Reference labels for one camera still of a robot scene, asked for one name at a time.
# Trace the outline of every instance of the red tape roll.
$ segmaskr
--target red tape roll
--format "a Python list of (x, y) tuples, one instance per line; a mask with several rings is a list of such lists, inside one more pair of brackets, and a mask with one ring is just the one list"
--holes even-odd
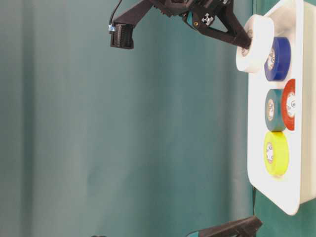
[(283, 121), (287, 129), (291, 131), (294, 130), (295, 107), (295, 79), (291, 79), (285, 85), (281, 101)]

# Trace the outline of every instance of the fabric backdrop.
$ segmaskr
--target fabric backdrop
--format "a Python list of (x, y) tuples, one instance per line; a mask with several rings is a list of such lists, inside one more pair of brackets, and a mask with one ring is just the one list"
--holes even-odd
[[(180, 237), (252, 214), (236, 47), (152, 9), (134, 50), (110, 48), (116, 4), (0, 1), (0, 236)], [(252, 1), (235, 7), (244, 24)]]

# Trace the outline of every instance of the yellow tape roll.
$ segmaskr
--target yellow tape roll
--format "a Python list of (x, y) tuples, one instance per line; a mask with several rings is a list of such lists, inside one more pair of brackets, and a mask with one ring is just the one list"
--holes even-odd
[(288, 144), (282, 132), (268, 132), (263, 145), (263, 158), (267, 171), (274, 176), (286, 173), (289, 163)]

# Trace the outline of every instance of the white tray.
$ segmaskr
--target white tray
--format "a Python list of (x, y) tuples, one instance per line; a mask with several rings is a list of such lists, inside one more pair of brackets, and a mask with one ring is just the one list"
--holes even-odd
[[(281, 0), (265, 16), (273, 19), (275, 36), (290, 40), (292, 57), (284, 81), (267, 81), (264, 68), (249, 74), (248, 176), (260, 192), (294, 215), (301, 203), (316, 197), (316, 93), (314, 97), (312, 93), (316, 91), (316, 10), (302, 0)], [(266, 171), (262, 155), (268, 132), (264, 106), (269, 89), (284, 89), (292, 78), (296, 80), (295, 129), (283, 132), (289, 145), (289, 167), (281, 178), (276, 178)]]

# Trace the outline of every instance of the tape roll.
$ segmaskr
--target tape roll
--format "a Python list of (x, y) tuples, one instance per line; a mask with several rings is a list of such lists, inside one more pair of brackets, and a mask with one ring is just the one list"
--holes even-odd
[(282, 132), (268, 132), (266, 134), (263, 157), (269, 174), (281, 176), (286, 173), (289, 164), (289, 151), (286, 137)]
[(291, 62), (291, 45), (285, 37), (275, 37), (265, 63), (268, 81), (282, 81), (286, 78)]
[(274, 23), (269, 17), (252, 15), (244, 28), (252, 40), (249, 49), (237, 47), (237, 69), (256, 73), (264, 66), (271, 51), (275, 32)]
[(287, 129), (294, 130), (295, 122), (295, 79), (291, 79), (287, 82), (281, 100), (282, 118)]
[(265, 119), (269, 131), (283, 131), (285, 124), (281, 112), (281, 89), (270, 89), (266, 97)]

